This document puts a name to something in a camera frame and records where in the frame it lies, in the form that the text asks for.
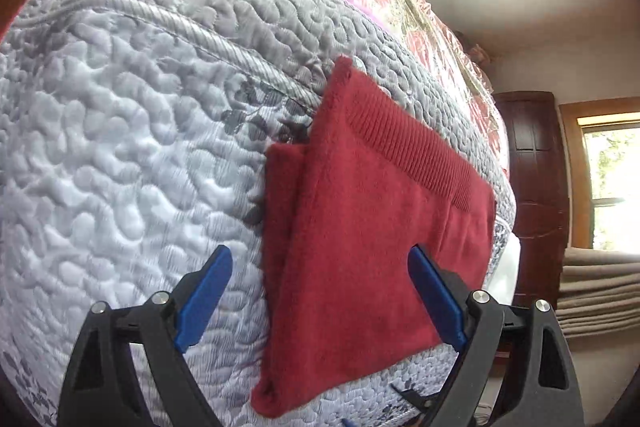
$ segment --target bed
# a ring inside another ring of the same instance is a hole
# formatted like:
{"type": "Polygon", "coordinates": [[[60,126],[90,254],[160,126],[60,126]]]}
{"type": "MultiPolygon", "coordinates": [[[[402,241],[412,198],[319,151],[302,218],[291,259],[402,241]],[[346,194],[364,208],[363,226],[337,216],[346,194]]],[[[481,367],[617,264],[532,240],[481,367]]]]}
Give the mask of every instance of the bed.
{"type": "MultiPolygon", "coordinates": [[[[186,360],[224,425],[402,425],[416,411],[391,383],[439,390],[455,358],[447,346],[281,418],[248,403],[268,334],[264,151],[306,139],[342,54],[493,187],[485,287],[497,271],[502,299],[513,295],[504,125],[488,79],[425,0],[28,0],[0,52],[0,365],[42,425],[55,425],[92,302],[140,304],[219,243],[238,268],[186,360]],[[496,270],[505,251],[510,262],[496,270]]],[[[134,355],[164,426],[143,353],[134,355]]]]}

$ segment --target beige curtain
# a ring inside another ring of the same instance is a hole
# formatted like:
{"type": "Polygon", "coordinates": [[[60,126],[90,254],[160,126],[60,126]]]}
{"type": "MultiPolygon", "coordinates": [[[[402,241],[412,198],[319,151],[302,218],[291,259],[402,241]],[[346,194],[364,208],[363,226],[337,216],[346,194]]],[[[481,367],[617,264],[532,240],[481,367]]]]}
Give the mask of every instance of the beige curtain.
{"type": "Polygon", "coordinates": [[[566,337],[640,325],[640,254],[567,248],[556,315],[566,337]]]}

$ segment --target ribbed hem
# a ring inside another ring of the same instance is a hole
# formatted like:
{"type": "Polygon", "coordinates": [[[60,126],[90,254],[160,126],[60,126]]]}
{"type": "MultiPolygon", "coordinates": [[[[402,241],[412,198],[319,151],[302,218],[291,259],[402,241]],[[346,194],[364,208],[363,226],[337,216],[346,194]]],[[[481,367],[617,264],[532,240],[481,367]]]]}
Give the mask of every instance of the ribbed hem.
{"type": "Polygon", "coordinates": [[[350,65],[348,59],[339,59],[334,74],[345,75],[343,111],[354,133],[417,184],[460,210],[478,210],[470,204],[474,193],[493,197],[476,170],[435,131],[403,112],[365,73],[353,68],[346,73],[346,62],[350,65]]]}

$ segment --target blue object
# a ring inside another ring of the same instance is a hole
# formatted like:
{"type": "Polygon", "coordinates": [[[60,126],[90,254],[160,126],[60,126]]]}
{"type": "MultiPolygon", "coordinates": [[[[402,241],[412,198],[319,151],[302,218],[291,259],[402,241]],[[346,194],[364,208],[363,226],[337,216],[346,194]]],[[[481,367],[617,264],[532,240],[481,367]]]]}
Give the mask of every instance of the blue object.
{"type": "Polygon", "coordinates": [[[465,316],[438,270],[419,247],[409,250],[407,268],[440,338],[459,353],[467,341],[465,316]]]}
{"type": "Polygon", "coordinates": [[[174,345],[181,353],[200,342],[233,271],[231,250],[218,247],[218,255],[207,268],[200,283],[180,310],[176,319],[174,345]]]}

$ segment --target wooden window frame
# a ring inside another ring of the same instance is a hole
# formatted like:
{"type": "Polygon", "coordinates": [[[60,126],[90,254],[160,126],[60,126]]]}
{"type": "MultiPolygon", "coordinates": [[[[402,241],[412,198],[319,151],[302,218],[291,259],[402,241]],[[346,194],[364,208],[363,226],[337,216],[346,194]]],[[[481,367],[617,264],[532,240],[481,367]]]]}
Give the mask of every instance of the wooden window frame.
{"type": "Polygon", "coordinates": [[[591,248],[591,177],[578,118],[640,111],[640,96],[609,98],[559,106],[571,182],[571,246],[591,248]]]}

